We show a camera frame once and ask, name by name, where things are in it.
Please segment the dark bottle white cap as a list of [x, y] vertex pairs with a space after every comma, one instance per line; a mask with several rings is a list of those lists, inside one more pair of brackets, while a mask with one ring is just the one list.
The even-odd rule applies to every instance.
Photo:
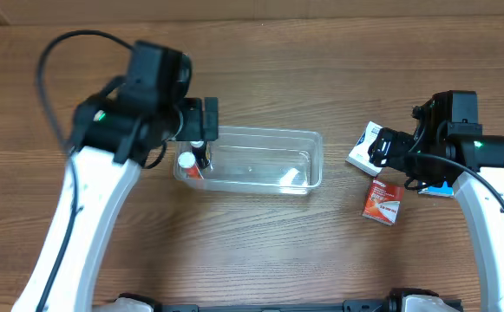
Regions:
[[201, 170], [207, 169], [211, 165], [210, 152], [207, 141], [191, 141], [192, 154]]

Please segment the orange tube white cap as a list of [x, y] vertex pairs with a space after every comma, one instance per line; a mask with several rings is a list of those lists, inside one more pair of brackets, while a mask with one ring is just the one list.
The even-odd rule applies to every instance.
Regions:
[[197, 160], [193, 153], [183, 152], [177, 159], [179, 167], [190, 179], [203, 179]]

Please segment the blue VapoDrops box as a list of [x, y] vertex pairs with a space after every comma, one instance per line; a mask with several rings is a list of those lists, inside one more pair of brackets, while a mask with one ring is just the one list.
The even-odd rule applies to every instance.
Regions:
[[419, 190], [418, 193], [422, 195], [437, 196], [444, 198], [454, 197], [453, 188], [450, 185], [448, 185], [447, 182], [444, 182], [442, 186], [436, 186], [436, 185], [427, 186], [426, 184], [422, 184], [422, 189]]

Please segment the white medicine box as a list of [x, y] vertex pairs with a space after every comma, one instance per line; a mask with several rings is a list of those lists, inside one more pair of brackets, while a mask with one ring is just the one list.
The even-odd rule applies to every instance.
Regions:
[[382, 168], [370, 163], [368, 150], [371, 144], [375, 142], [381, 129], [381, 126], [370, 121], [346, 159], [347, 162], [368, 173], [372, 177], [376, 177], [378, 173], [382, 171]]

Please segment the red medicine box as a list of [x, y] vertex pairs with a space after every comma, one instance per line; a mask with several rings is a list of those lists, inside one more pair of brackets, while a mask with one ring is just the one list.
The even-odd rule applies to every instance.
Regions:
[[394, 225], [405, 189], [373, 179], [363, 208], [363, 216], [386, 225]]

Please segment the clear plastic container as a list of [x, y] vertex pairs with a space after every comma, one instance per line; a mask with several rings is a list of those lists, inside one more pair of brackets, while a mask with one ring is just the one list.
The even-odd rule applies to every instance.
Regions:
[[305, 130], [221, 126], [207, 158], [210, 166], [200, 179], [178, 163], [174, 177], [204, 191], [306, 195], [322, 182], [323, 137]]

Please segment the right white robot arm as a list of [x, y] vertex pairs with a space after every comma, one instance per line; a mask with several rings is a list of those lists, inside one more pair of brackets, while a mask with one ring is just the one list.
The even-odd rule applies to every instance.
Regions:
[[407, 190], [452, 188], [474, 249], [481, 310], [504, 311], [504, 136], [484, 134], [474, 91], [434, 94], [412, 116], [413, 133], [378, 132], [369, 161], [403, 172]]

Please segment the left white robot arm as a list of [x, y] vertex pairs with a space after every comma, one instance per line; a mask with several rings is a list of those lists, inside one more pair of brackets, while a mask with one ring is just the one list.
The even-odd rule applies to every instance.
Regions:
[[150, 152], [219, 137], [217, 98], [187, 97], [186, 54], [143, 41], [130, 49], [127, 73], [75, 109], [62, 193], [15, 311], [90, 311], [115, 220]]

